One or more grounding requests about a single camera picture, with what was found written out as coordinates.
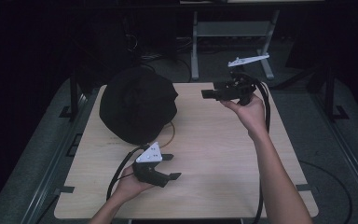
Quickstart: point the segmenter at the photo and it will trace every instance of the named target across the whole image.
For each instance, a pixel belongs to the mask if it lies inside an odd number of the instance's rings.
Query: white stand
[[[198,36],[264,36],[266,42],[262,49],[257,51],[259,56],[267,56],[269,43],[278,20],[279,10],[275,10],[270,21],[198,21],[197,11],[193,20],[193,50],[191,52],[191,77],[198,80],[199,62],[197,56]],[[264,73],[268,79],[273,79],[267,57],[260,60]]]

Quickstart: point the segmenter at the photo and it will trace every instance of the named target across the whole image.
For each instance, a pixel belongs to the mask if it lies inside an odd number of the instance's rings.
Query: hand
[[[255,94],[252,94],[248,105],[238,105],[232,101],[220,101],[220,103],[237,114],[251,138],[267,131],[263,101]]]
[[[133,174],[132,166],[130,165],[123,170],[114,194],[120,197],[124,203],[135,198],[141,192],[153,187],[154,185],[140,182]]]

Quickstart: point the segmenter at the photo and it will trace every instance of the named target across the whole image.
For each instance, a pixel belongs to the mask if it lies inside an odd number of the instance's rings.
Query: wooden table
[[[238,218],[254,217],[258,206],[259,174],[255,147],[237,116],[214,99],[202,99],[212,83],[174,84],[178,113],[175,136],[161,149],[172,153],[157,170],[180,172],[165,188],[155,187],[124,204],[120,218]],[[57,218],[91,218],[105,202],[109,183],[119,164],[136,146],[110,132],[99,117],[104,87],[89,116],[85,132],[55,209]],[[296,185],[307,185],[296,154],[272,99],[270,136],[282,163]],[[173,133],[167,125],[157,141],[162,146]],[[128,165],[132,164],[134,155]],[[310,214],[318,214],[309,190],[300,191]]]

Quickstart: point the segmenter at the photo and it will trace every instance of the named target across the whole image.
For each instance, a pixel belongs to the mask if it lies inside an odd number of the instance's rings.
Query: forearm
[[[110,199],[100,208],[94,217],[92,217],[89,224],[110,224],[124,202],[120,195],[114,192]]]
[[[267,131],[254,134],[261,187],[272,223],[311,223],[310,214],[286,173]]]

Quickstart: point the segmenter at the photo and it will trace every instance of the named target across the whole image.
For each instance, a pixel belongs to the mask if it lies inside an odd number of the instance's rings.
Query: skin
[[[231,101],[220,103],[237,114],[255,143],[268,220],[274,224],[312,223],[310,213],[286,173],[269,137],[264,118],[263,101],[253,94],[251,102],[245,106],[237,105]],[[134,175],[131,175],[132,172],[131,166],[123,170],[121,176],[125,177],[119,180],[116,190],[90,220],[90,224],[111,223],[121,205],[135,198],[141,192],[154,187],[138,181]]]
[[[263,101],[253,94],[250,104],[221,102],[234,111],[255,143],[261,188],[271,223],[312,223],[310,213],[286,173],[272,144],[265,122]]]

